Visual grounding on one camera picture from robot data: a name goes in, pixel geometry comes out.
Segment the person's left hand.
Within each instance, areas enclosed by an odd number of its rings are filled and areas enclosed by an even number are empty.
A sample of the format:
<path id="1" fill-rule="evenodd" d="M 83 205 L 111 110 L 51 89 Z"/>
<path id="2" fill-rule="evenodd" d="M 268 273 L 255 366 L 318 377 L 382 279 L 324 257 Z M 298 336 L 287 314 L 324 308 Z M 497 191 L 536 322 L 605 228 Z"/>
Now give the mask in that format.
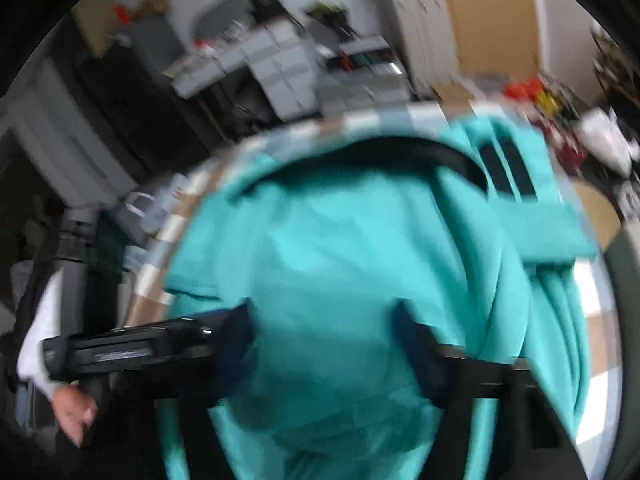
<path id="1" fill-rule="evenodd" d="M 60 428 L 79 448 L 98 414 L 96 401 L 78 385 L 70 384 L 54 390 L 51 404 Z"/>

